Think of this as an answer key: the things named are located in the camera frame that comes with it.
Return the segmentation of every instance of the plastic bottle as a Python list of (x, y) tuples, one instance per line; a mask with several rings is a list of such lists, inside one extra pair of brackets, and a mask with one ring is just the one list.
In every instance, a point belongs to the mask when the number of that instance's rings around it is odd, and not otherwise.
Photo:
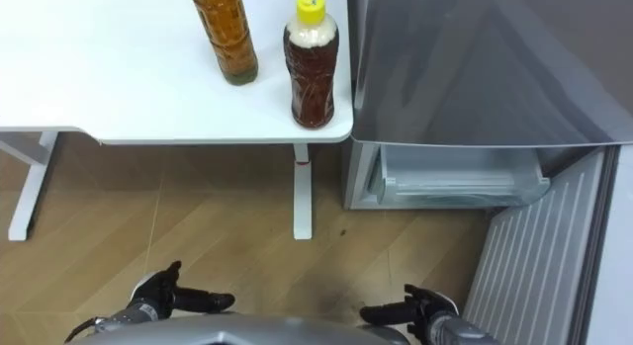
[(297, 123), (319, 128), (334, 115), (332, 87), (338, 54), (338, 27), (325, 0), (297, 0), (297, 15), (284, 30), (286, 65), (292, 80)]
[(242, 0), (194, 0), (220, 69), (232, 84), (252, 82), (257, 57)]

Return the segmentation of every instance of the white table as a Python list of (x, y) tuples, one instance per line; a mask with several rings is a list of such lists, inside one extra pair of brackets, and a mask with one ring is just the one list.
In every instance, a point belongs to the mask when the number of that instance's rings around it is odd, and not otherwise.
[[(292, 143), (294, 234), (312, 237), (308, 143), (348, 137), (353, 117), (347, 0), (338, 24), (335, 113), (303, 129), (282, 49), (295, 0), (243, 0), (259, 75), (227, 84), (192, 0), (0, 0), (0, 148), (31, 165), (9, 228), (25, 240), (58, 131), (110, 144)], [(35, 144), (18, 131), (43, 131)]]

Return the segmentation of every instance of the yellow bottle cap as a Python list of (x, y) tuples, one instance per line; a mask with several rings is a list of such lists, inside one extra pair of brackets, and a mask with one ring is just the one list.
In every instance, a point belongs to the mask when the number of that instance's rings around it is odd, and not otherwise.
[(304, 24), (319, 24), (325, 18), (325, 0), (297, 0), (297, 17)]

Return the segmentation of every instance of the brown liquid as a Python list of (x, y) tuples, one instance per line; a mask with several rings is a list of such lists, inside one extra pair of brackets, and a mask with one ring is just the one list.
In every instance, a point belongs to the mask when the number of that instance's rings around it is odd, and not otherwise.
[(257, 76), (257, 57), (241, 0), (194, 0), (220, 69), (233, 84)]
[(334, 39), (324, 46), (303, 48), (290, 41), (284, 31), (284, 52), (293, 87), (293, 116), (306, 128), (320, 128), (334, 115), (332, 86), (338, 30)]

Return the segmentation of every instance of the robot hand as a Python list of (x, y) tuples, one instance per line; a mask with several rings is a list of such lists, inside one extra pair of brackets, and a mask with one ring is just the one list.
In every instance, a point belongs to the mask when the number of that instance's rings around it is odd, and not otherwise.
[(360, 316), (372, 325), (407, 324), (407, 331), (425, 345), (496, 345), (486, 332), (459, 317), (457, 305), (444, 295), (405, 285), (404, 302), (364, 306)]
[(173, 309), (218, 313), (233, 305), (235, 297), (230, 294), (216, 294), (178, 287), (181, 266), (180, 261), (175, 261), (166, 270), (141, 280), (133, 292), (128, 307), (136, 303), (147, 303), (154, 306), (158, 319), (166, 319), (171, 316)]
[(90, 327), (94, 327), (94, 332), (99, 334), (129, 325), (167, 319), (174, 309), (218, 313), (233, 305), (235, 297), (230, 294), (178, 287), (181, 266), (180, 261), (175, 261), (167, 269), (145, 276), (136, 285), (125, 309), (109, 317), (93, 317), (84, 321), (72, 330), (65, 342)]

